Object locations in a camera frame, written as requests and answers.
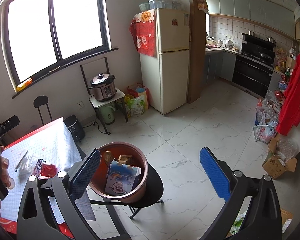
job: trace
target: brown bucket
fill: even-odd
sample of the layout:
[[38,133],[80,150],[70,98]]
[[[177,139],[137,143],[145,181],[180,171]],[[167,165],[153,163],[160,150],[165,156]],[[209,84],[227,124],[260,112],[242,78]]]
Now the brown bucket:
[[120,155],[132,155],[134,158],[134,164],[141,168],[142,179],[140,181],[140,184],[128,194],[121,196],[108,195],[108,193],[104,191],[107,181],[106,176],[108,172],[108,166],[106,165],[104,159],[101,158],[101,163],[94,173],[89,184],[92,190],[101,197],[111,200],[119,200],[127,204],[134,203],[140,200],[146,192],[146,179],[148,176],[148,162],[142,151],[134,145],[125,142],[108,143],[106,145],[103,145],[98,150],[100,151],[101,155],[103,155],[106,151],[111,151],[112,155],[116,159],[118,159]]

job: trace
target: electric pressure cooker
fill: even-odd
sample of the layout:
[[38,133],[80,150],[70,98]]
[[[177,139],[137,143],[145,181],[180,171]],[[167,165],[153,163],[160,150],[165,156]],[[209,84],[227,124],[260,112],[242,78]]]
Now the electric pressure cooker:
[[91,80],[90,89],[96,100],[104,102],[114,98],[116,93],[114,80],[115,76],[107,73],[100,73]]

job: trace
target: green thermos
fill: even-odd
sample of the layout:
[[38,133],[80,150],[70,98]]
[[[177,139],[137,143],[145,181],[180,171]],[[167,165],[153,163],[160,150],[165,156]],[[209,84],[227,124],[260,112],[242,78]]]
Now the green thermos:
[[114,115],[113,115],[113,111],[115,111],[115,108],[112,106],[102,106],[100,107],[100,111],[103,117],[103,120],[106,124],[112,124],[114,123],[115,119],[114,119]]

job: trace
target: oven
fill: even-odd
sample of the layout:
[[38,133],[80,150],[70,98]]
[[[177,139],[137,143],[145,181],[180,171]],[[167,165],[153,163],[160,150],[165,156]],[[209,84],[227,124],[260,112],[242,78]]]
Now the oven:
[[255,97],[265,97],[273,68],[247,56],[238,54],[232,83]]

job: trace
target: red garment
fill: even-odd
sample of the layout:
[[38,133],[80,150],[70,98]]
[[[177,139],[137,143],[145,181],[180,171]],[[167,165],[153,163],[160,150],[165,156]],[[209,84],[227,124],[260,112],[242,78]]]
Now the red garment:
[[154,9],[136,14],[129,28],[139,53],[154,56],[155,13]]
[[300,123],[300,55],[297,56],[297,63],[290,83],[283,94],[286,99],[280,112],[279,125],[276,130],[282,135],[287,135],[293,125],[298,126]]

